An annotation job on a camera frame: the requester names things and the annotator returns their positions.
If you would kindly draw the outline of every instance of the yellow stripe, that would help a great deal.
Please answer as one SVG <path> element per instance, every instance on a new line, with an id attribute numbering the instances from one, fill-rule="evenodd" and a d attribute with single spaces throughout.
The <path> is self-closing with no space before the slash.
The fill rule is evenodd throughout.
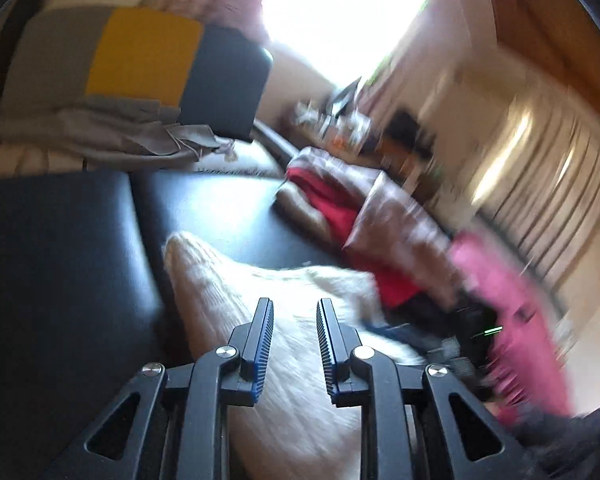
<path id="1" fill-rule="evenodd" d="M 158 10 L 114 10 L 93 57 L 85 94 L 178 106 L 203 31 L 200 22 Z"/>

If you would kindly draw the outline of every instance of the pink bag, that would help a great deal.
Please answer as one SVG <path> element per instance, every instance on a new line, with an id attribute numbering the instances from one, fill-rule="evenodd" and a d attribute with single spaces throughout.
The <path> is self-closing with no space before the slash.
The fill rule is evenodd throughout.
<path id="1" fill-rule="evenodd" d="M 555 415 L 571 415 L 566 382 L 542 314 L 536 286 L 520 276 L 477 234 L 462 232 L 449 256 L 498 312 L 503 330 L 490 352 L 489 377 L 505 403 L 528 400 Z"/>

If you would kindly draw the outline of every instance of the red cloth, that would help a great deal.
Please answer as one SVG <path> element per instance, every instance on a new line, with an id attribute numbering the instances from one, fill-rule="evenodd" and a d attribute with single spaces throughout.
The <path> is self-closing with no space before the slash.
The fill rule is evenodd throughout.
<path id="1" fill-rule="evenodd" d="M 286 170 L 286 178 L 296 184 L 304 192 L 311 206 L 323 214 L 329 224 L 331 236 L 342 248 L 351 234 L 360 211 L 359 206 L 343 189 L 330 186 L 310 171 L 289 168 Z M 374 275 L 380 300 L 386 308 L 396 308 L 421 291 L 421 288 L 399 270 L 351 250 L 345 251 L 344 254 L 351 267 Z"/>

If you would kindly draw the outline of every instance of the black leather sofa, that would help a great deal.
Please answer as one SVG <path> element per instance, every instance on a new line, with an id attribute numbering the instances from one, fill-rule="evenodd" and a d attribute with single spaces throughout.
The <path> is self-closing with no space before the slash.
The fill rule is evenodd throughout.
<path id="1" fill-rule="evenodd" d="M 146 362 L 190 362 L 162 264 L 169 233 L 256 266 L 337 263 L 274 211 L 279 184 L 109 171 L 0 181 L 0 480 L 37 478 Z"/>

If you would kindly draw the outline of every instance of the sofa cushion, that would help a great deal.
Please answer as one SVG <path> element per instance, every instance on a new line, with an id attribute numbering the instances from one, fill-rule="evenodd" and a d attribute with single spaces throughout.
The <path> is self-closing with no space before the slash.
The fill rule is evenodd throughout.
<path id="1" fill-rule="evenodd" d="M 250 142 L 251 125 L 273 64 L 271 54 L 238 30 L 205 26 L 180 99 L 181 124 L 208 124 Z"/>
<path id="2" fill-rule="evenodd" d="M 164 360 L 162 312 L 125 173 L 0 182 L 0 480 L 38 478 Z"/>
<path id="3" fill-rule="evenodd" d="M 191 232 L 237 262 L 269 269 L 338 263 L 272 209 L 279 180 L 175 171 L 132 173 L 130 180 L 142 238 L 171 320 L 169 352 L 182 362 L 190 353 L 162 260 L 169 234 Z"/>

